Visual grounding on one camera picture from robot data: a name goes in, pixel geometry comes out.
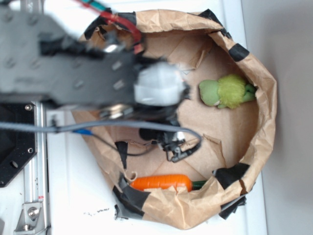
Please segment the gripper with white tape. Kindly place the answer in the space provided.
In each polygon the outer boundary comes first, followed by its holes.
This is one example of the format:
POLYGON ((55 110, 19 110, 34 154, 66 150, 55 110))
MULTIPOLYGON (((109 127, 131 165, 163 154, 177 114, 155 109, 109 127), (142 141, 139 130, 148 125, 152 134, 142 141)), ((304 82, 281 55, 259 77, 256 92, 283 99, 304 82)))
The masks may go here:
POLYGON ((157 62, 142 69, 134 84, 134 99, 148 106, 167 107, 189 96, 184 73, 174 64, 157 62))

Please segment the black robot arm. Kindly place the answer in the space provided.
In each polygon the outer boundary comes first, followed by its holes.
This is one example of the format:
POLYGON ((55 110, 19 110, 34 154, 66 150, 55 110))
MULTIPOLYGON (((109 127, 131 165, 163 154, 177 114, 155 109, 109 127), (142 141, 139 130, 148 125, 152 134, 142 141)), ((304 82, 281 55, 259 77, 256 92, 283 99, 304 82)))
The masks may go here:
POLYGON ((106 53, 68 35, 50 16, 0 7, 0 100, 69 109, 171 106, 189 86, 174 65, 132 51, 106 53))

